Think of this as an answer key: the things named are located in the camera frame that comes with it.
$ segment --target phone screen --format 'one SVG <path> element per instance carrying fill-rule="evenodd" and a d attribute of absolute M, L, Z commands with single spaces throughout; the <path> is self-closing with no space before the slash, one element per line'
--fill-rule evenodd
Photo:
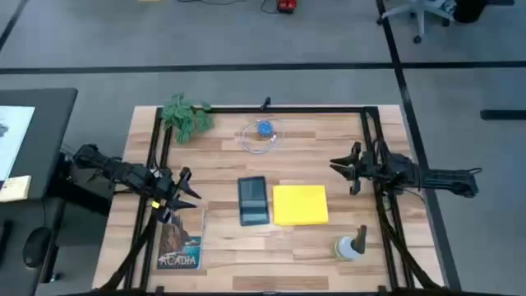
<path fill-rule="evenodd" d="M 265 177 L 239 178 L 238 193 L 239 217 L 242 226 L 270 222 Z"/>

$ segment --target black desk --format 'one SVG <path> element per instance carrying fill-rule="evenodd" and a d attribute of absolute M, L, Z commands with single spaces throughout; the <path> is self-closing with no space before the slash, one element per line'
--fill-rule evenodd
<path fill-rule="evenodd" d="M 0 106 L 35 107 L 10 174 L 10 177 L 31 176 L 30 199 L 40 199 L 46 194 L 76 93 L 76 89 L 0 90 Z"/>
<path fill-rule="evenodd" d="M 22 261 L 22 248 L 30 232 L 44 224 L 58 231 L 64 201 L 45 198 L 58 161 L 62 138 L 72 113 L 75 89 L 0 90 L 0 105 L 34 106 L 35 112 L 25 134 L 10 176 L 30 175 L 27 201 L 0 203 L 0 223 L 13 221 L 13 228 L 0 265 L 2 295 L 33 295 L 40 269 L 29 269 Z"/>

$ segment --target wooden table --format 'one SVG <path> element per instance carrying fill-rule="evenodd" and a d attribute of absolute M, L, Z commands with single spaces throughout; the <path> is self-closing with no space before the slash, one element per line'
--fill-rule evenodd
<path fill-rule="evenodd" d="M 378 108 L 391 151 L 411 155 L 399 106 Z M 155 111 L 156 107 L 136 107 L 124 152 L 125 161 L 146 162 Z M 182 166 L 191 168 L 191 185 L 203 197 L 197 202 L 205 208 L 201 268 L 157 271 L 158 225 L 149 291 L 158 285 L 163 285 L 167 292 L 354 292 L 376 291 L 378 285 L 389 287 L 371 183 L 363 181 L 362 191 L 351 197 L 348 182 L 329 167 L 329 159 L 348 154 L 355 141 L 363 141 L 358 114 L 218 113 L 213 116 L 213 130 L 184 146 L 178 145 L 172 137 L 168 153 L 168 166 L 174 173 Z M 244 151 L 237 142 L 240 129 L 257 119 L 269 117 L 282 120 L 280 124 L 286 131 L 284 141 L 264 155 Z M 157 145 L 158 159 L 161 146 Z M 270 203 L 274 185 L 325 185 L 329 223 L 242 227 L 238 216 L 237 180 L 259 175 L 266 177 Z M 443 284 L 422 200 L 413 194 L 403 194 L 398 201 L 409 251 L 436 283 Z M 138 196 L 132 194 L 114 197 L 93 287 L 105 283 L 126 256 L 138 202 Z M 185 229 L 190 231 L 191 221 L 185 223 Z M 335 259 L 331 248 L 337 237 L 354 235 L 360 224 L 368 227 L 365 255 L 356 261 Z M 134 287 L 139 283 L 143 255 L 138 258 Z M 401 264 L 398 266 L 398 277 L 403 283 Z"/>

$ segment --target green plant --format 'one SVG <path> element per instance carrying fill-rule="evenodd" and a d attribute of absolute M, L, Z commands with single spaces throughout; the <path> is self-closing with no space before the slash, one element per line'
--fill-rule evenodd
<path fill-rule="evenodd" d="M 178 129 L 175 139 L 179 144 L 186 144 L 192 135 L 214 127 L 214 121 L 207 113 L 211 109 L 210 104 L 201 102 L 201 106 L 202 108 L 196 108 L 185 101 L 184 93 L 173 95 L 172 100 L 164 106 L 164 128 Z"/>

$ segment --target yellow paper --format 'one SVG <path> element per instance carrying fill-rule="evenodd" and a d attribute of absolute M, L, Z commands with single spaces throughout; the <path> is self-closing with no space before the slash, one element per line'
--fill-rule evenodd
<path fill-rule="evenodd" d="M 27 198 L 30 189 L 31 176 L 7 179 L 0 189 L 0 202 L 19 201 Z"/>
<path fill-rule="evenodd" d="M 329 222 L 325 186 L 279 185 L 272 188 L 274 224 L 310 225 Z"/>

